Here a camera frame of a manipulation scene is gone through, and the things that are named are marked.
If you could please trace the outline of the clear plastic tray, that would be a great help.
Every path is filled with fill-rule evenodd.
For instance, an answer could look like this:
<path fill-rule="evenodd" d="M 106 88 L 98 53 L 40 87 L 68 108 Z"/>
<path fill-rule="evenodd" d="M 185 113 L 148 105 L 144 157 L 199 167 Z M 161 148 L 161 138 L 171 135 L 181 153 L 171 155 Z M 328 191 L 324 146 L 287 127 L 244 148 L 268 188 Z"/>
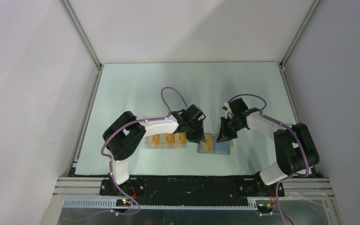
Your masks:
<path fill-rule="evenodd" d="M 149 149 L 183 149 L 187 147 L 186 134 L 150 135 L 146 137 L 145 145 Z"/>

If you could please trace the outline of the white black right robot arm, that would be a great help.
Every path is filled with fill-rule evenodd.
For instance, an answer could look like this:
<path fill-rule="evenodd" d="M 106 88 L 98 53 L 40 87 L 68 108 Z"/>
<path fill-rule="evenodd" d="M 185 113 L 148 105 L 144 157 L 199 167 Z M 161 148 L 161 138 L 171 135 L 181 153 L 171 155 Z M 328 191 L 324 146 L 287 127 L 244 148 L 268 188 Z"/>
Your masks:
<path fill-rule="evenodd" d="M 217 143 L 231 141 L 242 129 L 254 130 L 270 138 L 275 145 L 276 161 L 258 172 L 254 190 L 266 196 L 274 183 L 293 175 L 307 177 L 320 157 L 309 132 L 303 123 L 288 124 L 263 113 L 263 109 L 249 108 L 240 95 L 225 102 L 225 115 L 221 117 Z"/>

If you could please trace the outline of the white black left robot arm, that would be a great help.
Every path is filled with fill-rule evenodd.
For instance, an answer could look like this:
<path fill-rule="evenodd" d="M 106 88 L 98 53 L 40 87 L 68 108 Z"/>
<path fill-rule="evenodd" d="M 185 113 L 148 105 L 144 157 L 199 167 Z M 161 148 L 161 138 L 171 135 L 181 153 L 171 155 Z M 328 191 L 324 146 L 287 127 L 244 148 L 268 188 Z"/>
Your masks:
<path fill-rule="evenodd" d="M 191 105 L 185 110 L 169 112 L 167 116 L 138 118 L 131 111 L 124 112 L 104 133 L 101 154 L 109 158 L 111 189 L 118 195 L 129 191 L 128 158 L 148 136 L 170 136 L 174 146 L 204 142 L 202 110 Z"/>

